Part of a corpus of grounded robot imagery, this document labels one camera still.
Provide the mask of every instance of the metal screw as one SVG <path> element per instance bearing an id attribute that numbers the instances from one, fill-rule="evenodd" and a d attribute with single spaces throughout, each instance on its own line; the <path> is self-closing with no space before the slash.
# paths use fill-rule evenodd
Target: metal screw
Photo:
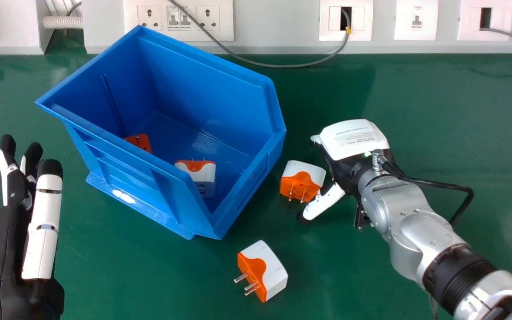
<path id="1" fill-rule="evenodd" d="M 380 166 L 380 164 L 378 164 L 378 158 L 380 156 L 384 156 L 384 153 L 382 152 L 382 150 L 380 150 L 378 148 L 371 153 L 371 156 L 372 156 L 372 169 L 376 172 L 381 172 L 382 167 Z"/>

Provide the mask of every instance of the blue plastic bin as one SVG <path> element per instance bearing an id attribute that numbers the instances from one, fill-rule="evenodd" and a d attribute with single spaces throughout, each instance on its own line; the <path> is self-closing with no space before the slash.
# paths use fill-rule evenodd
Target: blue plastic bin
<path id="1" fill-rule="evenodd" d="M 286 135 L 269 78 L 141 26 L 36 103 L 63 121 L 89 184 L 186 239 L 222 239 Z M 123 139 L 144 133 L 153 154 Z M 214 198 L 183 159 L 217 163 Z"/>

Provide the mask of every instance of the green tabletop surface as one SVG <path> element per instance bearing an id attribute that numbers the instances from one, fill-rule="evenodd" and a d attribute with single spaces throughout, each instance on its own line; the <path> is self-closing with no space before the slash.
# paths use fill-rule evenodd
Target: green tabletop surface
<path id="1" fill-rule="evenodd" d="M 427 294 L 394 271 L 384 239 L 353 228 L 354 199 L 301 225 L 301 205 L 279 195 L 288 160 L 325 166 L 309 137 L 352 118 L 376 123 L 410 176 L 473 187 L 456 230 L 512 272 L 512 55 L 341 55 L 304 69 L 250 67 L 276 84 L 288 131 L 278 164 L 221 241 L 185 240 L 85 182 L 67 131 L 33 101 L 91 58 L 81 32 L 66 39 L 56 32 L 45 56 L 0 56 L 0 136 L 16 138 L 18 155 L 38 141 L 64 167 L 62 319 L 431 319 Z M 446 218 L 464 197 L 424 192 Z M 260 239 L 289 274 L 287 288 L 266 304 L 243 295 L 246 282 L 232 281 L 236 254 Z"/>

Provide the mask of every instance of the white switch plate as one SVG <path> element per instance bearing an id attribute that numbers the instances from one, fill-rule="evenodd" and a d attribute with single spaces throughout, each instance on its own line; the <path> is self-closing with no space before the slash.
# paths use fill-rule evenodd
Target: white switch plate
<path id="1" fill-rule="evenodd" d="M 457 40 L 507 41 L 506 35 L 479 30 L 481 8 L 492 8 L 490 27 L 511 31 L 512 0 L 461 0 Z"/>
<path id="2" fill-rule="evenodd" d="M 215 38 L 234 41 L 233 0 L 180 0 L 178 3 L 193 17 L 199 17 L 199 22 L 205 23 L 206 29 Z M 151 27 L 153 30 L 181 41 L 211 41 L 199 27 L 193 26 L 192 21 L 166 0 L 124 0 L 125 32 L 140 24 L 142 15 L 138 8 L 160 8 L 161 24 Z M 207 10 L 210 11 L 209 16 L 205 14 Z M 171 16 L 176 17 L 178 24 L 173 24 Z"/>
<path id="3" fill-rule="evenodd" d="M 438 0 L 396 0 L 394 40 L 436 40 Z"/>
<path id="4" fill-rule="evenodd" d="M 372 38 L 373 0 L 321 0 L 319 9 L 319 41 L 341 41 L 341 7 L 351 9 L 349 41 L 370 41 Z"/>

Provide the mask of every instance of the black fingertip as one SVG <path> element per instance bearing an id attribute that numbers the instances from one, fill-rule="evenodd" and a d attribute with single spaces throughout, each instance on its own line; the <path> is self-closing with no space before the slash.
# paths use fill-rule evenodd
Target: black fingertip
<path id="1" fill-rule="evenodd" d="M 301 224 L 310 224 L 311 223 L 311 220 L 307 220 L 305 219 L 305 217 L 303 216 L 303 211 L 305 209 L 301 210 L 300 212 L 297 213 L 296 215 L 296 219 L 297 219 L 297 222 L 301 223 Z"/>
<path id="2" fill-rule="evenodd" d="M 43 147 L 39 144 L 39 142 L 33 142 L 23 154 L 27 161 L 31 161 L 32 164 L 38 164 L 43 156 Z"/>
<path id="3" fill-rule="evenodd" d="M 11 158 L 15 158 L 16 147 L 17 144 L 10 134 L 4 134 L 1 136 L 0 150 L 2 150 L 4 154 L 10 156 Z"/>
<path id="4" fill-rule="evenodd" d="M 60 164 L 58 160 L 48 159 L 43 160 L 39 164 L 39 170 L 37 170 L 37 176 L 42 176 L 44 174 L 53 174 L 55 176 L 59 176 L 61 179 L 63 178 L 63 166 Z"/>

